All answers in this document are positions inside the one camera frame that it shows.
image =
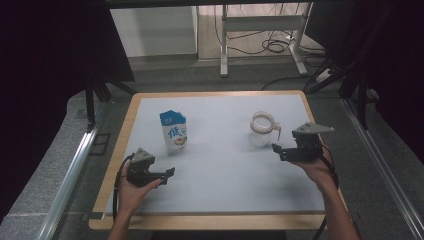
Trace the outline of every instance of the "blue and white carton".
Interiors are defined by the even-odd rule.
[[[187,143],[186,118],[180,112],[169,110],[160,114],[160,121],[168,153],[180,151]]]

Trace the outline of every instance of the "wooden border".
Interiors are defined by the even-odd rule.
[[[266,96],[266,95],[300,95],[311,122],[314,122],[306,97],[301,91],[239,91],[239,92],[174,92],[174,93],[138,93],[133,96],[125,116],[118,140],[92,212],[106,208],[115,175],[119,170],[129,141],[132,127],[140,102],[144,98],[176,97],[213,97],[213,96]],[[196,215],[196,216],[133,216],[131,229],[146,230],[285,230],[317,229],[323,214],[258,214],[258,215]],[[104,215],[102,219],[90,219],[92,229],[110,229],[113,220]]]

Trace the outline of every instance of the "white wall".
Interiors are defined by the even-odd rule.
[[[112,9],[127,57],[197,52],[195,7]]]

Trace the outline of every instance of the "white tabletop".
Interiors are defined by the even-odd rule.
[[[168,110],[187,118],[185,148],[168,155],[159,114]],[[257,111],[282,126],[270,144],[248,140]],[[126,156],[142,147],[156,157],[151,172],[175,167],[168,184],[153,190],[138,210],[143,214],[322,212],[322,196],[302,169],[281,162],[271,143],[296,147],[291,131],[309,122],[299,95],[208,96],[142,99]],[[105,212],[111,213],[111,198]]]

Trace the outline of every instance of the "clear glass cup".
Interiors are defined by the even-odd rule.
[[[249,140],[256,146],[261,147],[267,145],[271,140],[271,132],[273,130],[279,132],[278,140],[280,140],[280,124],[274,121],[271,114],[264,111],[253,114],[252,120],[250,121],[250,129]]]

